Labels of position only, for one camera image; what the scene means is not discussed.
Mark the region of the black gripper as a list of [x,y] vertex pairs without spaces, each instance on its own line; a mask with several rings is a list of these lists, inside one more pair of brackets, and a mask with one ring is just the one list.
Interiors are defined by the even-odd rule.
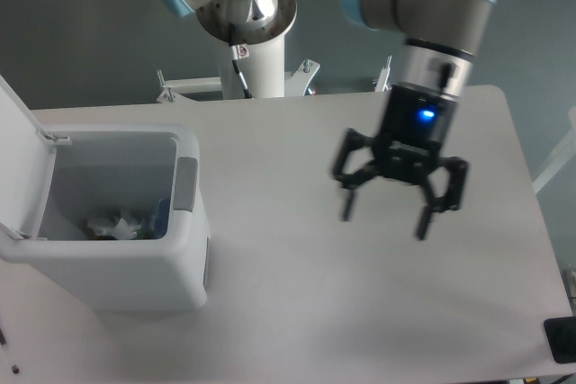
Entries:
[[[415,230],[420,241],[426,239],[434,214],[458,211],[469,163],[455,156],[440,158],[457,106],[456,100],[438,92],[394,85],[374,138],[356,129],[347,129],[331,167],[332,178],[346,192],[341,220],[351,219],[356,190],[379,174],[417,185],[422,191],[425,205]],[[347,173],[348,158],[362,148],[370,148],[373,159]],[[428,178],[437,168],[448,173],[446,189],[441,196],[436,196]]]

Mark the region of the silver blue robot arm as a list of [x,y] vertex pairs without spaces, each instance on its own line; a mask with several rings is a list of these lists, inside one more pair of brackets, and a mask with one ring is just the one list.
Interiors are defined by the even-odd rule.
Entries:
[[[284,97],[284,38],[295,0],[161,0],[174,15],[195,14],[220,45],[221,90],[227,99]],[[331,174],[347,197],[376,177],[420,188],[425,205],[416,236],[432,217],[461,206],[468,163],[441,153],[457,100],[473,69],[496,0],[341,0],[351,22],[403,34],[400,72],[374,136],[349,129]]]

